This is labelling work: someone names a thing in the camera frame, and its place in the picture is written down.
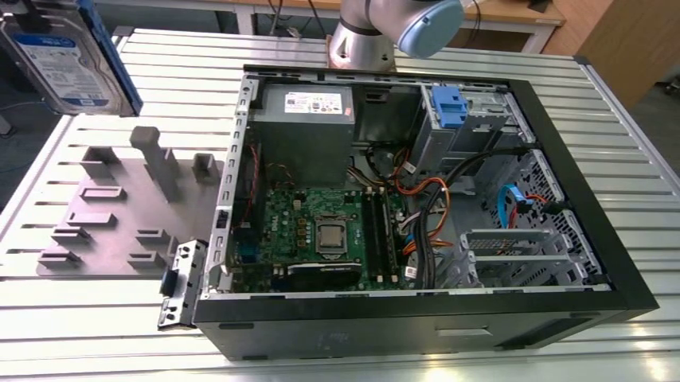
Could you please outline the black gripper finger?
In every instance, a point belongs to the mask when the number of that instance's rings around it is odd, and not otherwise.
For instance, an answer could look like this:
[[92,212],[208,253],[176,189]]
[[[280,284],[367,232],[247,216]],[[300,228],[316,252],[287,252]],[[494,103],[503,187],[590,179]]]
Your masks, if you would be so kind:
[[41,16],[29,0],[17,2],[17,23],[26,33],[47,33],[50,31],[49,21]]

